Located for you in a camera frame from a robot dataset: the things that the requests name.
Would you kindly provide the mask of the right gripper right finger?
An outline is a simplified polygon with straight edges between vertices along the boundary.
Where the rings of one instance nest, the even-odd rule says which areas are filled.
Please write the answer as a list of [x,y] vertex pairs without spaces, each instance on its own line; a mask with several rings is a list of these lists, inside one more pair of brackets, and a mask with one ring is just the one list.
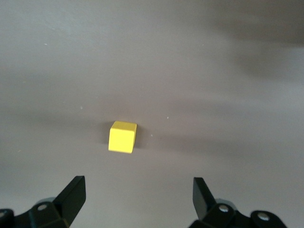
[[216,200],[201,177],[193,178],[192,202],[198,219],[189,228],[287,228],[269,211],[255,210],[247,217],[227,200]]

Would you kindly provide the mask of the yellow block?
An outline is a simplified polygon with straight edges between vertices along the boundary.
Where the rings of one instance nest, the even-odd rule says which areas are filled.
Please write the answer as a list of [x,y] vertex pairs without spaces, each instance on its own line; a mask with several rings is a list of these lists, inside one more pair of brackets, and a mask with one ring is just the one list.
[[109,131],[108,150],[131,154],[136,138],[137,124],[115,121]]

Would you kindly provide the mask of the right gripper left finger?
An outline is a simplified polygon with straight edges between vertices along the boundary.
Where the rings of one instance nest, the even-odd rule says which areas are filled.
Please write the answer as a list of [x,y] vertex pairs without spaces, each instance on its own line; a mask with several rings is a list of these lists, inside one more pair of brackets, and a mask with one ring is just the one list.
[[42,199],[22,214],[0,209],[0,228],[70,228],[85,200],[85,177],[75,176],[56,197]]

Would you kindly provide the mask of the brown table cover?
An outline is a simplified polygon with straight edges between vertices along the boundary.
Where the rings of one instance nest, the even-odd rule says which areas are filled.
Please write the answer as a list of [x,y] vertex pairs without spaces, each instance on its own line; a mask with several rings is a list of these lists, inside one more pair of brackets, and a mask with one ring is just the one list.
[[77,175],[72,228],[187,228],[194,177],[304,228],[304,0],[0,0],[0,208]]

